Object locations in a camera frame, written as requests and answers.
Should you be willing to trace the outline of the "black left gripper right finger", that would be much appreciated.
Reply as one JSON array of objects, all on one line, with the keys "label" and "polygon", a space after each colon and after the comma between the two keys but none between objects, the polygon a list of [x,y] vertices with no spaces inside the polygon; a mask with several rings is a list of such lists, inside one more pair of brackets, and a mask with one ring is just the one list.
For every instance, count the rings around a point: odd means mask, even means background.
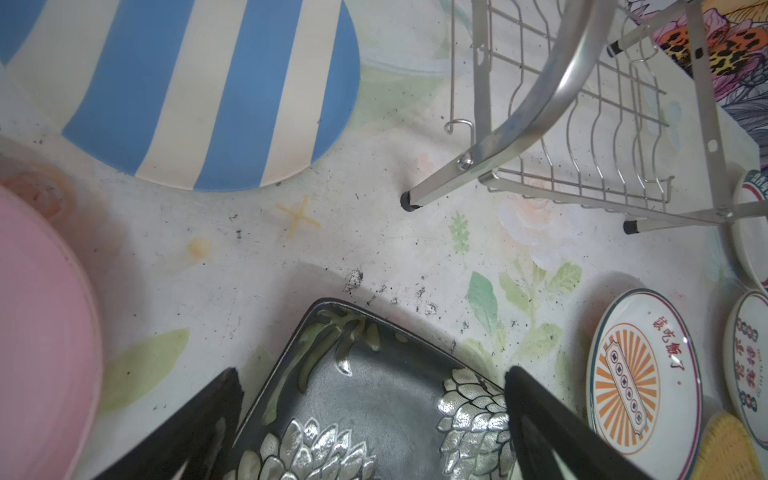
[{"label": "black left gripper right finger", "polygon": [[520,366],[505,375],[514,452],[525,479],[646,479]]}]

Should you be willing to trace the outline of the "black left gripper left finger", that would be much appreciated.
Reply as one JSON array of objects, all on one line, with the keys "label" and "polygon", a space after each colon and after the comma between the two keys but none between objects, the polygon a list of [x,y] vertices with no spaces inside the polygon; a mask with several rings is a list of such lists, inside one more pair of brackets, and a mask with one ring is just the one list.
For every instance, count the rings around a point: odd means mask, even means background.
[{"label": "black left gripper left finger", "polygon": [[237,370],[223,370],[97,477],[222,479],[238,430],[243,397]]}]

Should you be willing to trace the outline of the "orange sunburst white plate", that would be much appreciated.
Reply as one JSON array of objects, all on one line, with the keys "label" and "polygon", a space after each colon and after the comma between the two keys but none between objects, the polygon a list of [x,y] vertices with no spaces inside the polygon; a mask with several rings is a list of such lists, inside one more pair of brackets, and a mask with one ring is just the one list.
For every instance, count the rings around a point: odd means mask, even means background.
[{"label": "orange sunburst white plate", "polygon": [[654,290],[619,295],[588,354],[591,429],[654,479],[687,479],[699,451],[702,377],[689,330]]}]

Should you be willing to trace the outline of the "pink round plate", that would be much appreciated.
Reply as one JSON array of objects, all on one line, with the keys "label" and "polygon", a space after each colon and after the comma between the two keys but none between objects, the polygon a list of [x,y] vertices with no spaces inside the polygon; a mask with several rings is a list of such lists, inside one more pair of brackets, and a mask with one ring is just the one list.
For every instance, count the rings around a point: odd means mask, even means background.
[{"label": "pink round plate", "polygon": [[35,209],[1,191],[1,476],[68,479],[93,425],[101,319],[84,268]]}]

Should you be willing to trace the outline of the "yellow woven square tray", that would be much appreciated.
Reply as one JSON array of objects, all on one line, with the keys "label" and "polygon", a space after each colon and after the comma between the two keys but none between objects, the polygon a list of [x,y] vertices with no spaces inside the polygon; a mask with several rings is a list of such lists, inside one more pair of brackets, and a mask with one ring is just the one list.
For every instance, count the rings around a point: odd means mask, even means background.
[{"label": "yellow woven square tray", "polygon": [[727,412],[713,415],[704,429],[691,479],[763,478],[763,470],[746,427]]}]

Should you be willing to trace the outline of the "white plate with colored dots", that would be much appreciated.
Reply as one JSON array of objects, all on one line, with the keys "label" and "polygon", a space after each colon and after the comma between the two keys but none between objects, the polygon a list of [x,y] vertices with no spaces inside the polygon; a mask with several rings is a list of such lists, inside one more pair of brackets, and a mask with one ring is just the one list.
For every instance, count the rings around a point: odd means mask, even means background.
[{"label": "white plate with colored dots", "polygon": [[723,334],[722,362],[733,408],[752,440],[767,449],[767,297],[745,293]]}]

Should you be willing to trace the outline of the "green red rimmed white plate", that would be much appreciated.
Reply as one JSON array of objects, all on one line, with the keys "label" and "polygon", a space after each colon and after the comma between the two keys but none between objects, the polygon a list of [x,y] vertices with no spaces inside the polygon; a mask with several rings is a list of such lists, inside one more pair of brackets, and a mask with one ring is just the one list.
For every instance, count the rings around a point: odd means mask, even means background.
[{"label": "green red rimmed white plate", "polygon": [[[760,170],[745,172],[733,194],[735,205],[767,199],[767,176]],[[739,263],[754,286],[767,294],[767,216],[735,220],[731,235]]]}]

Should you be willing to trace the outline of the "blue white striped plate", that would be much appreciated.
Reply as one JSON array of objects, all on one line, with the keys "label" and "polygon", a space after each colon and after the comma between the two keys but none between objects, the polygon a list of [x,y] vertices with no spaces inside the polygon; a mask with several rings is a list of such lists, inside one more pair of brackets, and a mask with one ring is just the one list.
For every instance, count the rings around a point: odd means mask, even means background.
[{"label": "blue white striped plate", "polygon": [[5,1],[1,62],[84,152],[198,191],[309,168],[347,126],[361,70],[341,1]]}]

